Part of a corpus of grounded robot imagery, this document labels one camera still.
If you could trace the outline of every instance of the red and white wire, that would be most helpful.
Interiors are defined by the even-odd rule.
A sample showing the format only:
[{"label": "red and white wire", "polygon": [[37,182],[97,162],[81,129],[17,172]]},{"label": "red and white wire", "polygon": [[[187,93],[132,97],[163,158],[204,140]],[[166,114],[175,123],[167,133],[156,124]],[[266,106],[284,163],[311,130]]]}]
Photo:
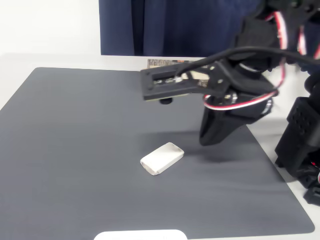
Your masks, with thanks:
[{"label": "red and white wire", "polygon": [[317,50],[315,51],[315,54],[314,54],[314,59],[320,59],[320,44],[318,45],[318,48]]},{"label": "red and white wire", "polygon": [[[284,17],[282,16],[281,12],[276,11],[270,16],[268,16],[265,20],[270,21],[271,19],[275,18],[275,22],[278,29],[278,38],[279,38],[279,44],[281,49],[287,49],[288,48],[288,34],[287,34],[287,28],[286,28],[286,22],[284,20]],[[275,86],[276,89],[278,89],[285,81],[286,78],[286,68],[285,68],[285,59],[283,58],[280,63],[281,67],[281,79],[279,83]],[[210,105],[207,103],[207,99],[210,98],[210,95],[204,95],[203,97],[203,104],[206,108],[216,111],[227,111],[227,110],[233,110],[233,109],[239,109],[248,107],[254,104],[261,103],[272,96],[274,96],[277,93],[277,91],[273,91],[267,94],[263,94],[261,96],[258,96],[256,98],[253,98],[249,101],[235,103],[231,105],[225,105],[225,106],[216,106],[216,105]]]},{"label": "red and white wire", "polygon": [[307,54],[305,28],[300,26],[297,50],[301,55]]}]

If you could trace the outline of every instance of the navy blue curtain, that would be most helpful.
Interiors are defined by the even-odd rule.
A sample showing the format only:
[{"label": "navy blue curtain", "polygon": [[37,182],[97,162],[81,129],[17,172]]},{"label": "navy blue curtain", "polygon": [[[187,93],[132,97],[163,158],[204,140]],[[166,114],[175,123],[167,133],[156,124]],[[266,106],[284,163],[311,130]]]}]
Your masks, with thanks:
[{"label": "navy blue curtain", "polygon": [[[102,55],[207,57],[232,46],[261,0],[99,0]],[[319,26],[305,26],[311,55]]]}]

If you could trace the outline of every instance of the gray mat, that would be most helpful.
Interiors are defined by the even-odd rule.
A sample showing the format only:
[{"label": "gray mat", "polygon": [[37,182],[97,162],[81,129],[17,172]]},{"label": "gray mat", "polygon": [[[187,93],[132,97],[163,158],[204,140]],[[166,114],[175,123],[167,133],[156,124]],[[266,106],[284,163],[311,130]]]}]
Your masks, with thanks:
[{"label": "gray mat", "polygon": [[[37,68],[0,111],[0,239],[92,240],[178,229],[189,239],[314,225],[248,128],[202,147],[201,96],[144,102],[140,74]],[[172,142],[158,176],[139,161]]]}]

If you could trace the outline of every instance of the white object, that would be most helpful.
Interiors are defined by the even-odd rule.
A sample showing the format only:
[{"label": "white object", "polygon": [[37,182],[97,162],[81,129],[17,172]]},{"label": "white object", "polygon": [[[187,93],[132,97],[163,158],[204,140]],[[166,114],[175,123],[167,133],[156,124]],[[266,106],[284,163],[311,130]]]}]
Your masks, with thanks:
[{"label": "white object", "polygon": [[178,162],[184,154],[185,152],[181,148],[168,142],[143,157],[140,163],[148,173],[155,176]]},{"label": "white object", "polygon": [[105,231],[94,240],[187,240],[179,230]]}]

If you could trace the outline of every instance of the small white box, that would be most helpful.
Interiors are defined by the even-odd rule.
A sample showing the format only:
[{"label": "small white box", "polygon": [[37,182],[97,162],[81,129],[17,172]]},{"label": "small white box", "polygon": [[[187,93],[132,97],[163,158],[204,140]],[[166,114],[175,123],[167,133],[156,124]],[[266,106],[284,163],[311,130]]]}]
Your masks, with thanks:
[{"label": "small white box", "polygon": [[185,152],[181,148],[168,142],[143,157],[140,163],[148,173],[155,176],[178,162],[184,154]]}]

